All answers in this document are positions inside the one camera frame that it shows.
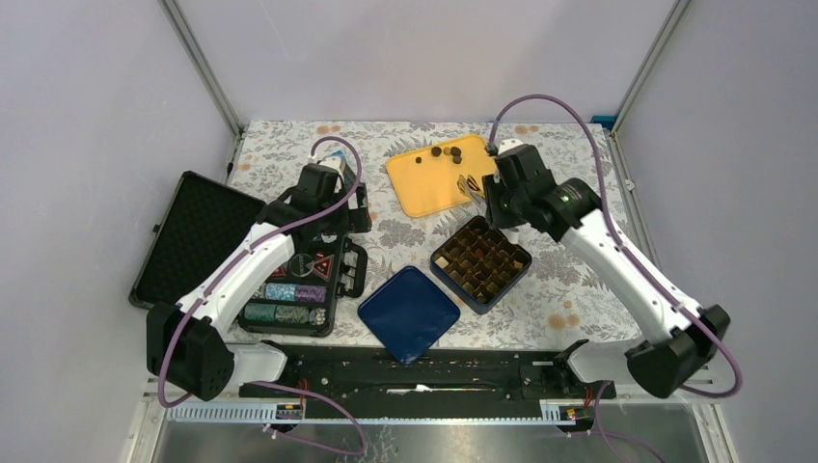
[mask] flower pattern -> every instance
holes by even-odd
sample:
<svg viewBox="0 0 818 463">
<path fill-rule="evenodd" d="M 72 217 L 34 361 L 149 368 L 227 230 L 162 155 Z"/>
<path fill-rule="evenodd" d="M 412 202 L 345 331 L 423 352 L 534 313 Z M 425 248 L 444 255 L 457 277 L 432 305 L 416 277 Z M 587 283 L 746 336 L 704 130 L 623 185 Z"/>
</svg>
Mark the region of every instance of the flower pattern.
<svg viewBox="0 0 818 463">
<path fill-rule="evenodd" d="M 250 124 L 236 162 L 231 186 L 272 201 L 292 185 L 322 135 L 348 140 L 362 156 L 372 231 L 352 235 L 369 254 L 367 285 L 360 299 L 342 298 L 333 333 L 322 339 L 271 336 L 231 327 L 229 340 L 271 339 L 285 343 L 380 345 L 361 322 L 358 305 L 406 265 L 421 269 L 460 308 L 461 316 L 435 344 L 449 348 L 563 349 L 574 340 L 626 340 L 639 331 L 631 315 L 586 265 L 548 235 L 524 227 L 520 244 L 532 253 L 529 273 L 485 315 L 477 315 L 429 270 L 429 257 L 470 218 L 482 213 L 474 203 L 422 218 L 400 208 L 386 174 L 387 158 L 469 133 L 487 136 L 488 123 L 271 122 Z M 609 206 L 617 224 L 633 237 L 624 210 L 608 141 L 599 125 L 591 126 L 603 152 L 603 174 Z M 578 177 L 598 188 L 590 146 L 582 130 L 570 123 L 502 124 L 498 139 L 518 138 L 534 145 L 558 181 Z M 343 149 L 326 143 L 319 154 Z"/>
</svg>

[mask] case lid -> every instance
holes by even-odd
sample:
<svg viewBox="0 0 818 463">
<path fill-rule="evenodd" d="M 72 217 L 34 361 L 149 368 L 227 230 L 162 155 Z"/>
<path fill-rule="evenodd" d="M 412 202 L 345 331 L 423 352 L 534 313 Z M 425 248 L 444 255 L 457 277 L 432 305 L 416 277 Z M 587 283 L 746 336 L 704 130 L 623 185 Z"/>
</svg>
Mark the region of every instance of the case lid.
<svg viewBox="0 0 818 463">
<path fill-rule="evenodd" d="M 411 365 L 460 318 L 460 309 L 410 265 L 375 290 L 358 316 L 399 362 Z"/>
</svg>

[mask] gray surface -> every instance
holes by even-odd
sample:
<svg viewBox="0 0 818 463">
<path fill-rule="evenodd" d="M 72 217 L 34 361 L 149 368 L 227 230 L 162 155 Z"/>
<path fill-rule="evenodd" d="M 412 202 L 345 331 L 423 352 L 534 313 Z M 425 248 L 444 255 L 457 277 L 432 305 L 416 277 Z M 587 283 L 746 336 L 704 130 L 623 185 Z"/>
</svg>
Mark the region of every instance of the gray surface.
<svg viewBox="0 0 818 463">
<path fill-rule="evenodd" d="M 673 0 L 179 3 L 244 122 L 483 122 L 614 114 Z"/>
<path fill-rule="evenodd" d="M 817 22 L 812 0 L 694 2 L 620 135 L 663 268 L 733 318 L 744 463 L 818 453 Z"/>
<path fill-rule="evenodd" d="M 605 423 L 647 441 L 668 463 L 706 461 L 693 416 L 682 406 L 630 405 L 623 413 L 605 406 Z M 356 449 L 359 438 L 351 425 L 303 425 L 294 431 L 324 444 Z M 616 462 L 599 437 L 568 441 L 553 426 L 403 425 L 367 426 L 371 439 L 364 457 L 336 456 L 325 450 L 271 441 L 260 434 L 260 425 L 193 424 L 168 422 L 154 463 L 268 463 L 286 462 Z M 632 463 L 655 463 L 644 450 L 619 445 Z"/>
<path fill-rule="evenodd" d="M 145 385 L 126 296 L 179 175 L 230 135 L 156 2 L 0 6 L 0 461 L 116 461 Z"/>
</svg>

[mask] yellow tray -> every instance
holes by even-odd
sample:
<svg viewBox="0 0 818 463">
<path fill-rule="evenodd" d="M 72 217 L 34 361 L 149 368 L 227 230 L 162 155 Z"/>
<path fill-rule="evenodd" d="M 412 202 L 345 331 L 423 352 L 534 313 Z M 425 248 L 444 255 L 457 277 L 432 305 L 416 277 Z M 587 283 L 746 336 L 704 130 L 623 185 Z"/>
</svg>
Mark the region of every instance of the yellow tray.
<svg viewBox="0 0 818 463">
<path fill-rule="evenodd" d="M 457 179 L 471 176 L 482 188 L 482 177 L 494 174 L 496 165 L 486 153 L 485 146 L 481 136 L 471 134 L 405 152 L 386 161 L 386 172 L 403 212 L 409 217 L 423 217 L 471 201 L 457 188 Z M 458 147 L 463 162 L 454 164 L 453 157 L 446 154 L 435 157 L 432 147 L 441 150 Z"/>
</svg>

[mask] metal floor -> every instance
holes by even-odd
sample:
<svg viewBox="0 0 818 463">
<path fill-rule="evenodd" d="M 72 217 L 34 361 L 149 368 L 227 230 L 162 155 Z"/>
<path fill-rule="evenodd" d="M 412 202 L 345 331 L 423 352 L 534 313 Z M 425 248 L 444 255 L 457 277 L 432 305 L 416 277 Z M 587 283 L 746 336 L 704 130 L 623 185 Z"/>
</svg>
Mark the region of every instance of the metal floor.
<svg viewBox="0 0 818 463">
<path fill-rule="evenodd" d="M 707 461 L 694 415 L 682 405 L 603 406 L 606 429 L 642 439 L 668 463 Z M 390 462 L 617 462 L 601 437 L 566 439 L 553 426 L 367 425 L 363 457 L 338 456 L 261 433 L 260 425 L 166 422 L 154 463 Z M 292 431 L 321 443 L 356 449 L 348 424 L 303 424 Z M 656 458 L 631 444 L 614 443 L 632 463 Z"/>
</svg>

